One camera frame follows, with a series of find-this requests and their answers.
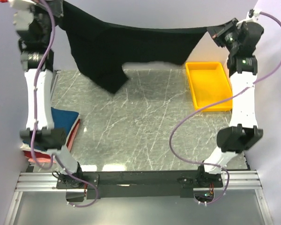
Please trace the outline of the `black t shirt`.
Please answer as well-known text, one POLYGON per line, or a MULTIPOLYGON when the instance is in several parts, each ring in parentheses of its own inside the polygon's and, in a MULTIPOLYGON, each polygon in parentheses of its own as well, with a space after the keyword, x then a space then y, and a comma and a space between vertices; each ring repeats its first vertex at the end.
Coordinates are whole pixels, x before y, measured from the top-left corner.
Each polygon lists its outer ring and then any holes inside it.
POLYGON ((205 27, 146 29, 101 21, 64 1, 59 25, 67 34, 79 71, 115 94, 128 81, 126 63, 165 62, 183 65, 206 34, 205 27))

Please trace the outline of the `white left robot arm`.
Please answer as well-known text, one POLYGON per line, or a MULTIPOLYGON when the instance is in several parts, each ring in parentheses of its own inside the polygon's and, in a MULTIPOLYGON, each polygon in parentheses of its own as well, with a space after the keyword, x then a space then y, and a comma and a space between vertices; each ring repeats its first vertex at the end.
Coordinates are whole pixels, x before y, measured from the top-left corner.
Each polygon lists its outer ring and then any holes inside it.
POLYGON ((13 24, 19 36, 21 64, 28 91, 28 118, 21 139, 30 145, 34 162, 42 169, 60 167, 58 178, 73 188, 84 184, 80 164, 71 156, 63 128, 56 128, 51 107, 56 20, 63 16, 60 0, 10 0, 16 9, 13 24))

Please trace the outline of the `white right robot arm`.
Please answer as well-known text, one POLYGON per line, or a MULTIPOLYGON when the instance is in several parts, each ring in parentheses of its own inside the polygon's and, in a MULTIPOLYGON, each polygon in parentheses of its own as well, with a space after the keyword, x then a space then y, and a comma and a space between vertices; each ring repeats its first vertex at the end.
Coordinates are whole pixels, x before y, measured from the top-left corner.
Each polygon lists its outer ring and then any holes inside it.
POLYGON ((249 150, 263 136, 255 115, 258 60, 254 52, 264 28, 256 22, 234 18, 223 25, 208 27, 207 31, 218 46, 229 51, 227 68, 233 99, 229 126, 217 133, 217 146, 204 161, 204 171, 196 175, 201 187, 207 187, 213 181, 212 174, 219 174, 232 158, 249 150))

